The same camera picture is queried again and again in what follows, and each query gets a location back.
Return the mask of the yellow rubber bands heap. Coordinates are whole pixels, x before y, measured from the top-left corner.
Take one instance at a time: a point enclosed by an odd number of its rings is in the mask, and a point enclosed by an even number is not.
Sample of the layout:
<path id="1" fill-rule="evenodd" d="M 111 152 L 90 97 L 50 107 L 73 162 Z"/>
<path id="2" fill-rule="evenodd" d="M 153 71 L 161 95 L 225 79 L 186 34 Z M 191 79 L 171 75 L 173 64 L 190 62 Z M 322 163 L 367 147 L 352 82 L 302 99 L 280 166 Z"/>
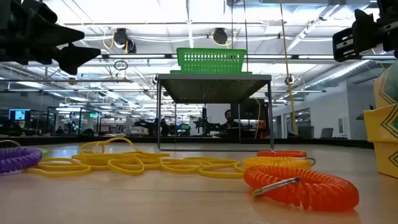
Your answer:
<path id="1" fill-rule="evenodd" d="M 132 151 L 105 153 L 106 145 L 118 140 L 128 143 Z M 168 153 L 139 150 L 126 138 L 89 142 L 80 146 L 79 153 L 70 158 L 44 158 L 26 171 L 44 177 L 74 177 L 107 170 L 130 176 L 143 175 L 148 170 L 164 170 L 175 174 L 199 174 L 220 179 L 240 179 L 244 173 L 241 162 L 234 159 L 214 157 L 173 159 Z"/>

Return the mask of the green plastic mesh basket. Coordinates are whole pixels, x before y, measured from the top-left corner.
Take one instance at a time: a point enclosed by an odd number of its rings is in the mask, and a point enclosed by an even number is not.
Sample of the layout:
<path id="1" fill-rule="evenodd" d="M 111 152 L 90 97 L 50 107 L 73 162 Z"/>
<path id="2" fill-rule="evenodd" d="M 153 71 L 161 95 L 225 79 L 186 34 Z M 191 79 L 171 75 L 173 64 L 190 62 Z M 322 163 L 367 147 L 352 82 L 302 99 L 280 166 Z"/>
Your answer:
<path id="1" fill-rule="evenodd" d="M 243 49 L 178 48 L 176 74 L 252 74 L 243 72 Z"/>

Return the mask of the orange spiral coil keychain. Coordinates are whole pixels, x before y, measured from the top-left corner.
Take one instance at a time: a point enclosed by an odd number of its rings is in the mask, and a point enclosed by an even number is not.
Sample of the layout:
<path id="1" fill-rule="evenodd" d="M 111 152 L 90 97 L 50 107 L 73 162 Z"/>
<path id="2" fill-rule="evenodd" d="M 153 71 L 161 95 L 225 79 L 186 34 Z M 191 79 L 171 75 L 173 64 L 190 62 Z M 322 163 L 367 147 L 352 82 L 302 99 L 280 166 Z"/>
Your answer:
<path id="1" fill-rule="evenodd" d="M 258 151 L 259 157 L 307 157 L 304 151 Z"/>
<path id="2" fill-rule="evenodd" d="M 330 174 L 291 167 L 254 166 L 244 171 L 244 181 L 254 190 L 282 180 L 300 181 L 263 193 L 264 197 L 305 210 L 343 212 L 359 204 L 358 189 L 349 181 Z"/>

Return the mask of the grey perforated metal shelf riser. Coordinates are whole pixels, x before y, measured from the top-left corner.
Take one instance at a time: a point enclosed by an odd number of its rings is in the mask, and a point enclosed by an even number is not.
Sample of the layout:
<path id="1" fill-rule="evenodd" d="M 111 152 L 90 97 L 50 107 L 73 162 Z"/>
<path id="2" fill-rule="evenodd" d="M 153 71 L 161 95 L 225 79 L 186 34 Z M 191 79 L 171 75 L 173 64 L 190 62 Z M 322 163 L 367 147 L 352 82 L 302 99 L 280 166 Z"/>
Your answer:
<path id="1" fill-rule="evenodd" d="M 162 90 L 177 104 L 237 104 L 267 87 L 268 132 L 271 149 L 274 148 L 272 123 L 271 75 L 255 74 L 171 74 L 157 75 L 157 148 L 161 149 Z"/>

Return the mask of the person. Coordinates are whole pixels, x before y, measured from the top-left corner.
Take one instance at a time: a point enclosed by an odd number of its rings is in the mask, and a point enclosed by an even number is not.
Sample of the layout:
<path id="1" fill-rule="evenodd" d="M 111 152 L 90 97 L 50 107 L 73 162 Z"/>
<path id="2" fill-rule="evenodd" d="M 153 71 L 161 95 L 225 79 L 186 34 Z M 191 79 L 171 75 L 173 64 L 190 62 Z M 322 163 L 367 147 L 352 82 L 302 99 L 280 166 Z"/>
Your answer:
<path id="1" fill-rule="evenodd" d="M 224 113 L 224 117 L 226 119 L 226 122 L 220 126 L 220 134 L 239 134 L 240 123 L 236 122 L 233 119 L 231 115 L 231 110 L 226 110 Z"/>

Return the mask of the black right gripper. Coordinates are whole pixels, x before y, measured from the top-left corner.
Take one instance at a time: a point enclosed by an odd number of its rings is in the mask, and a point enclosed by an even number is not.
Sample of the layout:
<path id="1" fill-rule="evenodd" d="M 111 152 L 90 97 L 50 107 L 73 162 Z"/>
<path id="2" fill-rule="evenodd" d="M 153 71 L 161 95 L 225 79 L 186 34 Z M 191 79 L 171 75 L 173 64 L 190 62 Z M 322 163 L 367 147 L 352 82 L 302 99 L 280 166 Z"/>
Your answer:
<path id="1" fill-rule="evenodd" d="M 377 5 L 379 18 L 376 21 L 373 14 L 356 9 L 352 27 L 333 35 L 333 56 L 337 62 L 359 59 L 361 53 L 378 45 L 398 58 L 398 20 L 382 21 L 383 17 L 398 17 L 398 0 L 377 0 Z"/>

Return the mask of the lit blue screen monitor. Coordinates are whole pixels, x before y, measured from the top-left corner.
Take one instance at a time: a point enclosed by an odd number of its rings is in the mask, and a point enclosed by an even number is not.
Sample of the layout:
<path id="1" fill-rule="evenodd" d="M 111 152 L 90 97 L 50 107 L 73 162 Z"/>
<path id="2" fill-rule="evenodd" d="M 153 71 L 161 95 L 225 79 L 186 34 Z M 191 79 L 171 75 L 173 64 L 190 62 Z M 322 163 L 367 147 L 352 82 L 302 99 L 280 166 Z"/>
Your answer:
<path id="1" fill-rule="evenodd" d="M 9 109 L 8 119 L 12 121 L 28 121 L 30 120 L 30 109 L 26 108 Z"/>

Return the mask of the yellow crayon box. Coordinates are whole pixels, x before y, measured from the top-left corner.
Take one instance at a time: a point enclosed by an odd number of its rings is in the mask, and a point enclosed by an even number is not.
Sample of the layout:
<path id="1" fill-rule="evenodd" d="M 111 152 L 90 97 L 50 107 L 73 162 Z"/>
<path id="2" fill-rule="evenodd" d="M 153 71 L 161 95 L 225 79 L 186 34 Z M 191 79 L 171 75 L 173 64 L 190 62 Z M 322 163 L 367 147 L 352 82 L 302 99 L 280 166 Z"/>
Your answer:
<path id="1" fill-rule="evenodd" d="M 398 179 L 398 104 L 364 111 L 364 122 L 378 172 Z"/>

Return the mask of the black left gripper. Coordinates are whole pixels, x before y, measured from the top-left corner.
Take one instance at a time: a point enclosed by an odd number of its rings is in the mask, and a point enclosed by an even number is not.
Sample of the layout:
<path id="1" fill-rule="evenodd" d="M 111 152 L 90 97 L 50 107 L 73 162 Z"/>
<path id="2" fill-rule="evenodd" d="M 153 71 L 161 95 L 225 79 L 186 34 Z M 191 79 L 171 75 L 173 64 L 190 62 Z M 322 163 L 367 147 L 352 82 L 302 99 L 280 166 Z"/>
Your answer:
<path id="1" fill-rule="evenodd" d="M 34 59 L 32 49 L 54 50 L 60 69 L 76 75 L 80 66 L 100 55 L 100 49 L 73 45 L 84 33 L 57 20 L 42 0 L 0 0 L 0 62 L 26 65 Z"/>

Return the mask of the purple spiral coil keychain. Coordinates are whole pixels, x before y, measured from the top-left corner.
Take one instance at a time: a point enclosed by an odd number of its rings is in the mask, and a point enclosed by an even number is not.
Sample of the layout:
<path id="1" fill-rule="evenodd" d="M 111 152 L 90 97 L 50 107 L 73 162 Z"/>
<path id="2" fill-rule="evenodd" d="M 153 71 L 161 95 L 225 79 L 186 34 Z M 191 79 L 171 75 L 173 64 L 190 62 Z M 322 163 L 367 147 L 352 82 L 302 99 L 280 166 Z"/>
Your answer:
<path id="1" fill-rule="evenodd" d="M 21 146 L 13 140 L 2 140 L 14 145 L 7 149 L 0 149 L 0 175 L 20 172 L 36 166 L 42 160 L 42 151 L 36 147 Z"/>

